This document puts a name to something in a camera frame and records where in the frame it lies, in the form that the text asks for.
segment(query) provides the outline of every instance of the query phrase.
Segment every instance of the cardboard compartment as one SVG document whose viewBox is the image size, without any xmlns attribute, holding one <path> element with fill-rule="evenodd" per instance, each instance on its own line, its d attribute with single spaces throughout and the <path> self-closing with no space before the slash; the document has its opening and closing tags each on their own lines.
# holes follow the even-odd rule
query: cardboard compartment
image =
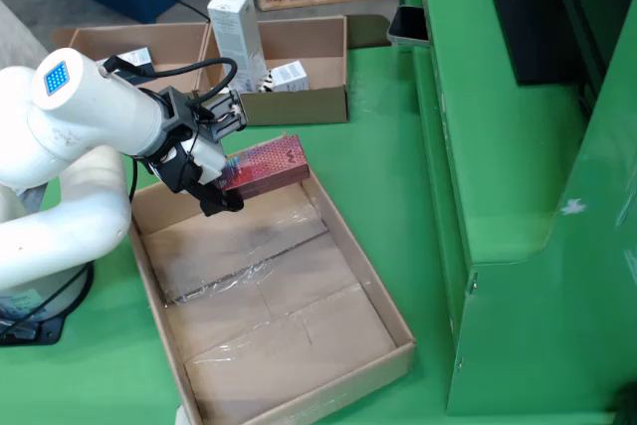
<svg viewBox="0 0 637 425">
<path fill-rule="evenodd" d="M 347 18 L 259 22 L 269 69 L 300 60 L 310 89 L 304 92 L 242 94 L 251 126 L 267 124 L 334 123 L 348 121 Z M 125 25 L 57 30 L 58 48 L 71 47 L 93 60 L 148 47 L 156 71 L 177 69 L 219 57 L 212 27 L 206 23 Z M 159 92 L 173 86 L 203 94 L 223 78 L 214 66 L 188 74 L 157 79 L 144 87 Z"/>
<path fill-rule="evenodd" d="M 348 121 L 347 18 L 259 22 L 268 69 L 300 60 L 308 74 L 305 92 L 242 94 L 248 124 L 334 123 Z M 208 36 L 206 58 L 219 57 L 214 35 Z M 223 78 L 220 66 L 206 69 L 201 92 Z"/>
<path fill-rule="evenodd" d="M 133 217 L 193 425 L 312 423 L 408 371 L 414 337 L 314 175 L 210 218 L 156 184 Z"/>
<path fill-rule="evenodd" d="M 56 31 L 53 41 L 58 48 L 71 47 L 95 61 L 148 47 L 155 70 L 161 72 L 200 62 L 208 35 L 206 23 L 122 25 Z M 159 92 L 173 86 L 187 93 L 199 88 L 202 75 L 199 70 L 140 87 Z"/>
</svg>

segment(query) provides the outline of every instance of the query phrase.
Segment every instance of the small red box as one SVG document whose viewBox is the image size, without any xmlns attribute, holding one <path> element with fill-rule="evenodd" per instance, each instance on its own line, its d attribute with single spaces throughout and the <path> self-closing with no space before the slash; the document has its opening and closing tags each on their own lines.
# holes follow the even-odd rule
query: small red box
<svg viewBox="0 0 637 425">
<path fill-rule="evenodd" d="M 218 188 L 237 191 L 244 199 L 310 177 L 306 155 L 297 135 L 282 136 L 228 157 Z"/>
</svg>

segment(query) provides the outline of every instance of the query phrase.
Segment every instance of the small white box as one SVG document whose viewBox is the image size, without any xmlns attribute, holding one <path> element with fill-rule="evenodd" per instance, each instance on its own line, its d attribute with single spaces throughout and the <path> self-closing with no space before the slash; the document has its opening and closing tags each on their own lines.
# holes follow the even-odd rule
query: small white box
<svg viewBox="0 0 637 425">
<path fill-rule="evenodd" d="M 300 92 L 310 89 L 308 74 L 299 61 L 276 67 L 272 69 L 270 75 L 272 75 L 273 92 Z"/>
<path fill-rule="evenodd" d="M 255 92 L 268 69 L 263 55 L 253 0 L 211 0 L 208 14 L 219 54 L 237 62 L 231 87 L 239 93 Z M 226 73 L 230 67 L 224 66 Z"/>
</svg>

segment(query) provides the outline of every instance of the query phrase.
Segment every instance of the green cabinet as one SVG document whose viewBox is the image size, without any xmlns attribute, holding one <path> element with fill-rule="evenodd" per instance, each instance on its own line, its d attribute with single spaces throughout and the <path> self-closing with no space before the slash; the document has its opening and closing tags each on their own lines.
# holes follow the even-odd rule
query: green cabinet
<svg viewBox="0 0 637 425">
<path fill-rule="evenodd" d="M 518 86 L 493 0 L 424 4 L 448 413 L 604 409 L 637 378 L 637 2 L 590 121 L 574 86 Z"/>
</svg>

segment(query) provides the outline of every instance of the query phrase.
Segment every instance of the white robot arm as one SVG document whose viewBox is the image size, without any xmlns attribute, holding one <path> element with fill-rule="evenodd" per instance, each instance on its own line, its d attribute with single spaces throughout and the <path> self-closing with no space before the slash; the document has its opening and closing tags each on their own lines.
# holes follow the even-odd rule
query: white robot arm
<svg viewBox="0 0 637 425">
<path fill-rule="evenodd" d="M 233 92 L 204 108 L 175 89 L 145 93 L 61 49 L 37 71 L 0 71 L 0 99 L 0 185 L 29 188 L 60 176 L 62 187 L 61 204 L 34 215 L 0 189 L 0 291 L 101 257 L 125 236 L 130 205 L 117 152 L 173 192 L 190 192 L 207 215 L 243 207 L 211 183 L 226 163 L 219 139 L 246 124 Z"/>
</svg>

